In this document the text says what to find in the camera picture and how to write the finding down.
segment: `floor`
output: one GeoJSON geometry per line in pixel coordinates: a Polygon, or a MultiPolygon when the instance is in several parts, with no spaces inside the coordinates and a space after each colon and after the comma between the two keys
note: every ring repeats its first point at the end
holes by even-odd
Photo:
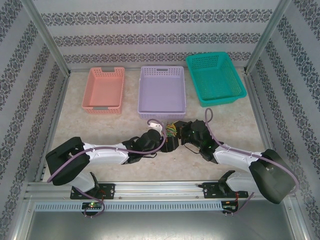
{"type": "MultiPolygon", "coordinates": [[[[184,120],[204,120],[205,108],[200,106],[187,69],[184,75],[187,106],[184,120]]],[[[87,72],[71,74],[51,149],[75,136],[90,144],[114,145],[141,136],[148,130],[147,121],[140,119],[137,112],[140,71],[125,72],[121,115],[88,114],[82,109],[87,78],[87,72]]],[[[239,149],[264,151],[248,96],[211,109],[214,116],[210,127],[220,141],[239,149]]],[[[207,162],[200,154],[194,154],[184,146],[171,153],[160,152],[154,159],[142,158],[134,164],[104,164],[87,169],[95,174],[98,181],[218,180],[227,171],[237,170],[229,165],[207,162]]],[[[46,181],[49,175],[46,169],[43,180],[46,181]]]]}

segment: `mesh basket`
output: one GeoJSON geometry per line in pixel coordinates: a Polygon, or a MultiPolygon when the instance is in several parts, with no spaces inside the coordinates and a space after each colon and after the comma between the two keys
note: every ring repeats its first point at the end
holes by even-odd
{"type": "Polygon", "coordinates": [[[227,53],[191,55],[186,63],[202,107],[233,103],[247,95],[227,53]]]}
{"type": "Polygon", "coordinates": [[[182,66],[143,66],[138,113],[142,119],[183,119],[186,115],[185,75],[182,66]]]}
{"type": "Polygon", "coordinates": [[[115,67],[104,72],[101,67],[90,69],[82,108],[89,114],[121,114],[125,69],[115,67]]]}

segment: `white robotic arm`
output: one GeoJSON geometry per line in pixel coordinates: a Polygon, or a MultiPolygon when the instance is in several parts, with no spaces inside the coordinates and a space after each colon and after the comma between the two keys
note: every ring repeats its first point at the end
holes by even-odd
{"type": "Polygon", "coordinates": [[[161,152],[168,153],[175,150],[179,145],[178,139],[181,139],[181,145],[190,143],[198,147],[199,153],[205,160],[215,164],[230,165],[245,171],[245,173],[233,172],[227,177],[221,186],[224,193],[228,191],[260,193],[270,202],[278,204],[296,185],[293,178],[281,169],[289,167],[275,151],[268,149],[265,152],[248,152],[238,149],[238,152],[235,152],[234,150],[237,150],[235,148],[230,150],[231,148],[226,144],[217,144],[203,121],[179,121],[174,124],[177,135],[167,137],[162,148],[160,148],[160,143],[163,138],[159,133],[161,132],[159,125],[141,137],[133,137],[116,145],[93,145],[83,143],[80,137],[73,137],[46,155],[53,184],[72,185],[92,196],[98,183],[94,175],[86,171],[86,166],[136,163],[148,151],[160,149],[161,152]],[[71,156],[76,156],[74,161],[58,170],[71,156]],[[269,162],[281,165],[281,168],[259,157],[267,158],[269,162]]]}

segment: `colorful wires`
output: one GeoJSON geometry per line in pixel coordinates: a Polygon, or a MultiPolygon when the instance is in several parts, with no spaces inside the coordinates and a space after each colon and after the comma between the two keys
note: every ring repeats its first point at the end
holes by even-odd
{"type": "Polygon", "coordinates": [[[165,126],[167,137],[175,137],[177,135],[177,129],[174,123],[167,123],[165,126]]]}
{"type": "Polygon", "coordinates": [[[236,202],[235,207],[238,207],[239,206],[239,193],[237,191],[235,192],[235,202],[236,202]]]}

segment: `teal basket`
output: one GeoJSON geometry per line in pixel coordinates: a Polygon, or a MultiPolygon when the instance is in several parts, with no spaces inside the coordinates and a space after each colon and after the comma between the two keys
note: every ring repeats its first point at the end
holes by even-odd
{"type": "Polygon", "coordinates": [[[187,56],[186,63],[202,107],[230,104],[247,95],[226,52],[187,56]]]}

